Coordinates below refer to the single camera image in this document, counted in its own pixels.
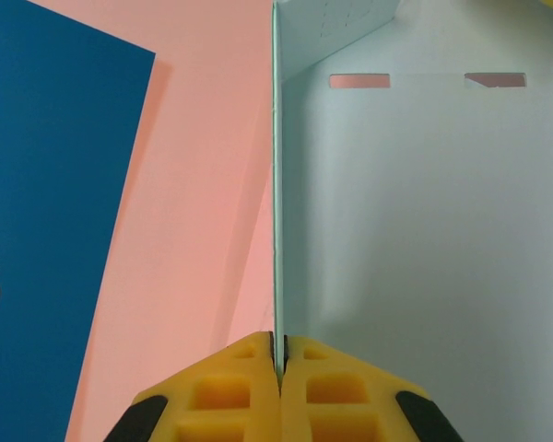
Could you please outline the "light blue paper box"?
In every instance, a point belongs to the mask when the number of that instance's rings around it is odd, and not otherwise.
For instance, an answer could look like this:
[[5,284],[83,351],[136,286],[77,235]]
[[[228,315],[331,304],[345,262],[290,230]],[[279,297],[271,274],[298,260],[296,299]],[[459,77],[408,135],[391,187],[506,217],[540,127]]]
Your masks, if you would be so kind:
[[276,328],[553,442],[549,0],[274,0]]

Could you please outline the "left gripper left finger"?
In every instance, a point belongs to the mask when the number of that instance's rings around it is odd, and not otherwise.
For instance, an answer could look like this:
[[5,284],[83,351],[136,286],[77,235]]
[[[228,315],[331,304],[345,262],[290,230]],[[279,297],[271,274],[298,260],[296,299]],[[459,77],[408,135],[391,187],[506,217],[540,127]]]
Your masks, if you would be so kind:
[[272,344],[254,332],[141,391],[103,442],[280,442]]

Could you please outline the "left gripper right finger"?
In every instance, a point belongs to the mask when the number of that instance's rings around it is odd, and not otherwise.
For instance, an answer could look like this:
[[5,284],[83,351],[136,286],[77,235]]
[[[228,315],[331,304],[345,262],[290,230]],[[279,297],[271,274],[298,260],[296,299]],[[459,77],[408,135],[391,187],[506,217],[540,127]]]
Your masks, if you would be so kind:
[[420,386],[311,338],[285,344],[282,442],[464,442]]

